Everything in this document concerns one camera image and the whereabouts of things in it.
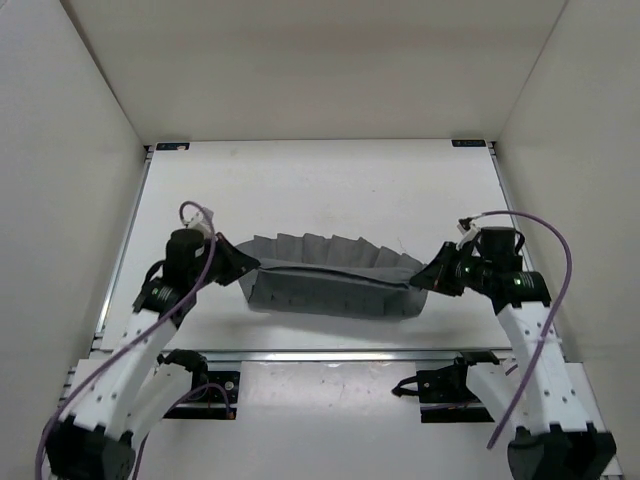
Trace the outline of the grey pleated skirt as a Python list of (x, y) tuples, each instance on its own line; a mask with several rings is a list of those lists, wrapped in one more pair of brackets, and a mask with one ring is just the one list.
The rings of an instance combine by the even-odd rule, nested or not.
[(428, 292), (410, 284), (424, 264), (362, 237), (256, 235), (237, 249), (259, 262), (239, 280), (253, 310), (403, 320), (426, 305)]

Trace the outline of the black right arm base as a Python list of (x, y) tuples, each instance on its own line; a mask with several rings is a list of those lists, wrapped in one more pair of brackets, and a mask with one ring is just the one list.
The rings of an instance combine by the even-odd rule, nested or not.
[(515, 362), (500, 360), (490, 350), (461, 351), (448, 366), (418, 369), (414, 376), (400, 380), (391, 393), (398, 398), (416, 397), (423, 424), (493, 423), (488, 410), (466, 386), (468, 370), (478, 363), (499, 365), (506, 376), (517, 369)]

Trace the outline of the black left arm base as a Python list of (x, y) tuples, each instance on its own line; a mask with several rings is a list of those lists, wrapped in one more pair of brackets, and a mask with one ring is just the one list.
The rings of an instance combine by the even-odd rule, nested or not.
[(237, 417), (239, 370), (211, 370), (206, 357), (196, 351), (175, 349), (159, 354), (157, 363), (179, 365), (191, 375), (187, 397), (173, 406), (165, 419), (232, 421)]

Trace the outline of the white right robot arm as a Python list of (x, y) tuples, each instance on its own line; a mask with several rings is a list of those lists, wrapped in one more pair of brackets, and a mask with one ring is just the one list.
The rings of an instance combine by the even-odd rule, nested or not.
[(490, 352), (463, 352), (452, 365), (416, 375), (429, 406), (481, 404), (495, 421), (488, 445), (513, 434), (507, 462), (515, 479), (598, 479), (616, 454), (578, 397), (552, 323), (554, 305), (542, 275), (523, 268), (524, 237), (514, 228), (461, 227), (411, 283), (455, 297), (472, 290), (491, 302), (515, 357), (520, 382)]

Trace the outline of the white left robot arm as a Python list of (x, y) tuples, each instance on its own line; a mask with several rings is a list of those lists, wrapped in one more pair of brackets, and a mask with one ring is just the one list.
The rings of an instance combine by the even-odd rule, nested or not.
[(136, 451), (176, 405), (212, 389), (206, 358), (164, 351), (197, 292), (227, 286), (257, 269), (257, 259), (222, 234), (182, 228), (171, 233), (164, 259), (147, 271), (119, 346), (69, 393), (43, 433), (41, 448), (60, 479), (128, 479)]

